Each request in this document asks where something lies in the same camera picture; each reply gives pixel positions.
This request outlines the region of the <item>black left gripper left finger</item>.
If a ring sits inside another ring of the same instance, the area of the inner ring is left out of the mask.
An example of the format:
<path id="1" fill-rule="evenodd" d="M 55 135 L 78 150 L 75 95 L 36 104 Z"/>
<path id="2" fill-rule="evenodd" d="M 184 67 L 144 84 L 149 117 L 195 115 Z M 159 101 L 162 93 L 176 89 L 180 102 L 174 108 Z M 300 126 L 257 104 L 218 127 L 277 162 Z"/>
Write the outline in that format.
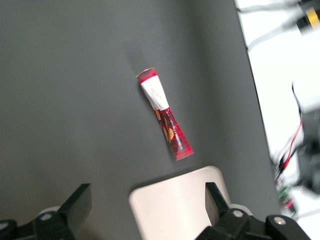
<path id="1" fill-rule="evenodd" d="M 0 221 L 2 240 L 75 240 L 92 210 L 91 184 L 81 184 L 61 205 L 44 209 L 19 226 L 13 219 Z"/>

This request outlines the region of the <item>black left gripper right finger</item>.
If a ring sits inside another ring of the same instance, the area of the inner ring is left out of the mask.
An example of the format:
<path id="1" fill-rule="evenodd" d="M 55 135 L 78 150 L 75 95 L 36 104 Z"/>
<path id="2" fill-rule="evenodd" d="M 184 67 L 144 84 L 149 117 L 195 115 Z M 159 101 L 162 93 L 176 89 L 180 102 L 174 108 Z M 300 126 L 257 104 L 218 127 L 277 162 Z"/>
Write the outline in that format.
<path id="1" fill-rule="evenodd" d="M 198 240 L 308 240 L 309 236 L 290 217 L 268 215 L 265 221 L 245 210 L 230 207 L 214 182 L 205 184 L 207 226 Z"/>

